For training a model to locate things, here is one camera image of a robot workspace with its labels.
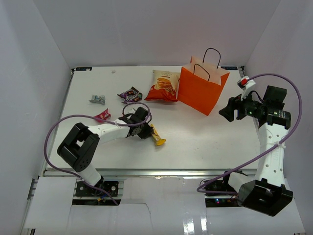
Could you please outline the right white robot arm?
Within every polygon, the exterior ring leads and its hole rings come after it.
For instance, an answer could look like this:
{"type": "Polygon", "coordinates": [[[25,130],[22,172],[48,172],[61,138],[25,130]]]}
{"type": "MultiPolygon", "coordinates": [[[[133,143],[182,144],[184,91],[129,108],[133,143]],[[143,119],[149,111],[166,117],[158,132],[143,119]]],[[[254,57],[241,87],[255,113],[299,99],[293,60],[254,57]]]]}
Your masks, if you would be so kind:
{"type": "Polygon", "coordinates": [[[280,141],[287,136],[291,126],[291,114],[284,111],[287,90],[267,86],[261,102],[249,93],[231,97],[219,114],[229,122],[246,116],[257,120],[257,134],[261,158],[251,180],[236,170],[223,177],[221,190],[226,195],[238,195],[238,205],[268,216],[276,216],[291,201],[293,192],[286,189],[283,174],[285,145],[280,141]]]}

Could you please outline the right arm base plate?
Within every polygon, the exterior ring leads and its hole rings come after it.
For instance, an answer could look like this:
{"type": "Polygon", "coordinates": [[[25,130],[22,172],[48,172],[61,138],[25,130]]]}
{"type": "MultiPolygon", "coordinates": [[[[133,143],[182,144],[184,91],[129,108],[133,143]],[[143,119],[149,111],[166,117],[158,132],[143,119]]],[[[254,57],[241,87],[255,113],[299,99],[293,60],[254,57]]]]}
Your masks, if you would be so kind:
{"type": "Polygon", "coordinates": [[[229,175],[222,177],[204,187],[206,208],[232,208],[239,207],[238,194],[228,184],[229,175]]]}

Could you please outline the yellow M&M's packet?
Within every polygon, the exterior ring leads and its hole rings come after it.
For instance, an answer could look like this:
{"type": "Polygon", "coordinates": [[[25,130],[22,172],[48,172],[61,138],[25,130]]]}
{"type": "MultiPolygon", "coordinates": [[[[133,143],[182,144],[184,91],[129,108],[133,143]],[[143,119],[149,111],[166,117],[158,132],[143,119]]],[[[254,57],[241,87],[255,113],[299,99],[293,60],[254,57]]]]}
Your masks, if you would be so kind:
{"type": "Polygon", "coordinates": [[[161,138],[160,135],[158,136],[152,135],[152,138],[154,140],[155,146],[162,146],[163,144],[166,143],[166,139],[161,138]]]}

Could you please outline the aluminium table frame rail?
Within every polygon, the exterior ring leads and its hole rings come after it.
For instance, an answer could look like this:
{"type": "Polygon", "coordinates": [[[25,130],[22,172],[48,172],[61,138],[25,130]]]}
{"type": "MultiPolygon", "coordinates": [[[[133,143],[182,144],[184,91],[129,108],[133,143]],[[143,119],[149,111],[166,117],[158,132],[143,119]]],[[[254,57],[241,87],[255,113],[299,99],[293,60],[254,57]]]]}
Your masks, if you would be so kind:
{"type": "Polygon", "coordinates": [[[207,177],[223,174],[226,169],[98,169],[103,177],[207,177]]]}

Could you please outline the purple M&M's packet upper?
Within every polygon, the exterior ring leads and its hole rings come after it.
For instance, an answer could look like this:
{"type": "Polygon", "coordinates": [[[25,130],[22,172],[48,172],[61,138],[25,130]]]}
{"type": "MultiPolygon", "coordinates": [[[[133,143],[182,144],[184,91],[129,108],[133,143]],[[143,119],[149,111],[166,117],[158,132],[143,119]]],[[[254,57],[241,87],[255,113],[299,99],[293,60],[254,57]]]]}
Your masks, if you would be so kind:
{"type": "Polygon", "coordinates": [[[135,87],[131,87],[130,89],[120,93],[120,94],[117,94],[120,98],[126,100],[128,97],[131,97],[131,96],[134,96],[136,94],[138,94],[139,91],[135,88],[135,87]]]}

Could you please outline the red candy packet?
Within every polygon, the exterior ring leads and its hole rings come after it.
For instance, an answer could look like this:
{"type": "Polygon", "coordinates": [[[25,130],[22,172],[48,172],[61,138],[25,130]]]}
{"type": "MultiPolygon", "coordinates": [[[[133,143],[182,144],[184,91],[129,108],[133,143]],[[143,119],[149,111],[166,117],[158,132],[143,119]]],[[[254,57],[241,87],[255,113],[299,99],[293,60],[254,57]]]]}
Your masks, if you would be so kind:
{"type": "Polygon", "coordinates": [[[97,122],[103,123],[105,120],[108,120],[111,118],[111,114],[109,113],[109,109],[107,108],[94,117],[96,118],[97,122]]]}

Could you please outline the orange paper bag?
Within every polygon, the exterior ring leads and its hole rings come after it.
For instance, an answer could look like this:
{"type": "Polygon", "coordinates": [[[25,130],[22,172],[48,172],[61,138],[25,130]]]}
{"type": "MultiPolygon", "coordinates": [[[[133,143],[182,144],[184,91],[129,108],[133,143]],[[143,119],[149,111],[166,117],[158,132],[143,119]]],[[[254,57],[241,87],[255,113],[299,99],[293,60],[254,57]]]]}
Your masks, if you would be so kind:
{"type": "Polygon", "coordinates": [[[229,72],[220,67],[221,53],[215,48],[208,48],[203,58],[192,56],[190,63],[181,67],[178,100],[208,116],[217,104],[229,72]],[[205,60],[207,52],[217,52],[216,64],[205,60]]]}

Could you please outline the brown M&M's packet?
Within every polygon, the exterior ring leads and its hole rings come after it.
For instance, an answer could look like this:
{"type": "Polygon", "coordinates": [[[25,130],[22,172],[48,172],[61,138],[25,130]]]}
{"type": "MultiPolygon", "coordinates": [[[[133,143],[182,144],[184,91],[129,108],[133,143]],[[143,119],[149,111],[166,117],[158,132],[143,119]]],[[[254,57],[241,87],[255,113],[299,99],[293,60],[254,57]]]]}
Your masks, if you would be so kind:
{"type": "Polygon", "coordinates": [[[142,93],[137,93],[134,95],[127,96],[122,103],[124,104],[136,103],[136,102],[140,102],[141,100],[142,100],[142,93]]]}

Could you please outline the silver candy wrapper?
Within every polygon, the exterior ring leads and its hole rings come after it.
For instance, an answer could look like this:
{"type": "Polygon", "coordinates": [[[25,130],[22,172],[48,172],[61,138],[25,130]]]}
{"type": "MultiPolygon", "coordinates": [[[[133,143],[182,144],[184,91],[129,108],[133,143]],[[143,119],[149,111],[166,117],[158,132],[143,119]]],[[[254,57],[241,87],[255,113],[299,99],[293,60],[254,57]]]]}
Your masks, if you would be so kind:
{"type": "Polygon", "coordinates": [[[96,103],[96,104],[101,104],[105,105],[106,103],[106,98],[104,95],[95,95],[93,94],[91,99],[89,100],[90,103],[96,103]]]}

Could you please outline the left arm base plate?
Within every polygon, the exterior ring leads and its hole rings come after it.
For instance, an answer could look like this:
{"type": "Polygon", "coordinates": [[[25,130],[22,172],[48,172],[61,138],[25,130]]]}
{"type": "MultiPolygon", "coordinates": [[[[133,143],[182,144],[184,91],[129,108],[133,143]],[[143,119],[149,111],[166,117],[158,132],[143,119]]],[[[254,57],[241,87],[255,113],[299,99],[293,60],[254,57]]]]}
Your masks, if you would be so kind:
{"type": "Polygon", "coordinates": [[[79,197],[80,199],[87,199],[88,197],[96,198],[97,201],[109,200],[111,201],[111,197],[118,196],[118,181],[105,181],[100,184],[99,189],[91,188],[87,186],[83,181],[78,181],[76,183],[76,189],[74,196],[79,197]]]}

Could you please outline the orange chips bag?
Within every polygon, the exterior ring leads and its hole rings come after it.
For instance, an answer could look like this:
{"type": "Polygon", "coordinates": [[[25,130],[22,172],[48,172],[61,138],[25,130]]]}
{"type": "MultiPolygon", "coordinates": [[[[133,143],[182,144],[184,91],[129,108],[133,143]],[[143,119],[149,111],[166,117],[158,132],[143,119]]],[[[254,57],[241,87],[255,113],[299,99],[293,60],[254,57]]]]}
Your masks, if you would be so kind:
{"type": "Polygon", "coordinates": [[[144,100],[163,100],[177,102],[177,90],[180,73],[170,71],[153,70],[154,80],[144,100]]]}

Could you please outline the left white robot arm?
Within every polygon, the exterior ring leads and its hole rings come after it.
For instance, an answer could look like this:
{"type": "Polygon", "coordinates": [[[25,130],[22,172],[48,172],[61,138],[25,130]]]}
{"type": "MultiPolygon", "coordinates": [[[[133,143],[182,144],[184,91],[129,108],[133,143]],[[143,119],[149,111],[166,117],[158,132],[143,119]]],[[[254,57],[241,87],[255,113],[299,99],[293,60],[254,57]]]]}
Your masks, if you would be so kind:
{"type": "Polygon", "coordinates": [[[153,128],[145,121],[148,114],[147,109],[138,107],[114,124],[85,126],[77,123],[59,145],[57,154],[87,182],[86,188],[92,195],[99,195],[103,191],[103,177],[91,163],[98,145],[132,136],[151,137],[153,128]]]}

